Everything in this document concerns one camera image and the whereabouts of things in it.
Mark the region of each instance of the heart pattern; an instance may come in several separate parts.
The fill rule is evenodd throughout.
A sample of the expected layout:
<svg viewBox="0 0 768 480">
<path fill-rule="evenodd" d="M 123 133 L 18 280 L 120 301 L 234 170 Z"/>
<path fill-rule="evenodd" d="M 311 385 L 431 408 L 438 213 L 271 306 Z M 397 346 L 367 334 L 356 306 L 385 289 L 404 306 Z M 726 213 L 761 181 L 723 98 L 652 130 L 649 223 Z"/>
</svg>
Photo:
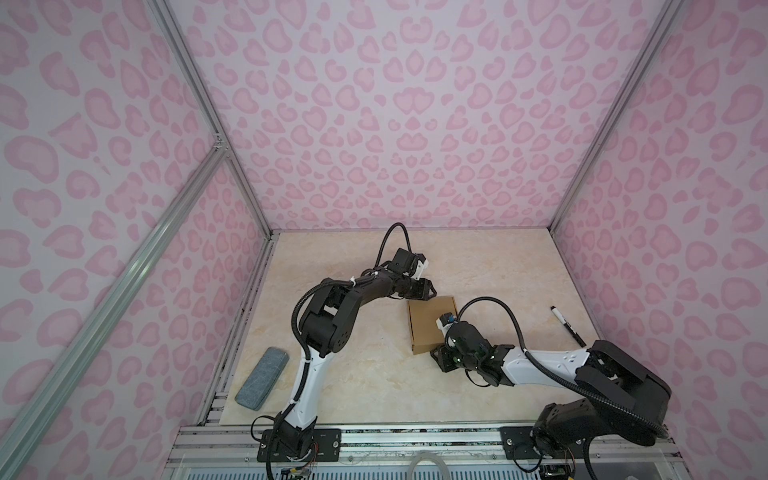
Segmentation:
<svg viewBox="0 0 768 480">
<path fill-rule="evenodd" d="M 213 143 L 141 0 L 9 2 L 4 9 L 0 436 Z M 221 328 L 213 333 L 214 324 L 228 326 L 245 268 L 260 244 L 228 171 L 219 172 L 212 185 L 216 199 L 201 199 L 193 212 L 204 212 L 210 226 L 198 233 L 191 221 L 185 224 L 172 244 L 176 260 L 167 253 L 158 265 L 23 478 L 107 478 L 129 472 L 131 478 L 151 478 L 170 448 L 171 433 L 194 414 L 192 405 L 200 402 L 210 378 L 212 367 L 206 367 L 222 341 Z M 225 213 L 220 219 L 211 213 L 216 206 Z M 226 252 L 216 259 L 203 260 L 187 246 L 192 232 L 216 244 L 211 232 L 223 230 L 231 235 Z M 190 296 L 187 279 L 204 265 L 213 269 L 216 260 L 222 267 L 209 288 Z M 229 295 L 215 303 L 219 286 Z M 190 301 L 206 300 L 200 317 L 192 318 L 183 302 L 174 302 L 182 290 Z M 147 374 L 146 359 L 162 346 L 172 352 L 180 340 L 174 337 L 180 330 L 170 332 L 163 323 L 171 314 L 186 314 L 190 327 L 199 323 L 212 333 L 211 339 L 188 340 L 195 348 L 188 369 L 196 370 L 183 385 L 183 373 L 168 382 L 170 374 Z M 153 385 L 154 397 L 143 395 L 138 408 L 131 402 L 141 383 Z M 172 394 L 182 389 L 183 414 L 177 395 L 172 421 L 155 422 L 149 443 L 130 440 L 147 408 L 164 415 Z M 145 451 L 147 445 L 152 447 Z"/>
<path fill-rule="evenodd" d="M 548 225 L 663 2 L 171 4 L 294 230 Z"/>
<path fill-rule="evenodd" d="M 205 260 L 201 249 L 190 248 L 193 232 L 206 244 L 219 244 L 216 258 Z M 222 235 L 226 242 L 218 240 Z M 157 478 L 176 432 L 190 424 L 202 402 L 262 243 L 234 177 L 222 165 L 30 458 L 23 478 Z M 204 288 L 202 276 L 208 279 Z M 175 302 L 174 291 L 194 291 L 195 307 Z M 17 304 L 12 312 L 17 320 L 7 328 L 23 332 L 30 309 Z M 68 343 L 82 324 L 74 309 L 45 322 L 51 323 L 42 337 L 46 345 Z M 11 379 L 4 399 L 28 399 L 53 363 L 40 359 L 30 365 Z M 6 392 L 18 398 L 6 398 Z"/>
<path fill-rule="evenodd" d="M 768 468 L 757 3 L 691 2 L 556 236 L 606 337 L 670 383 L 666 423 L 700 480 Z"/>
</svg>

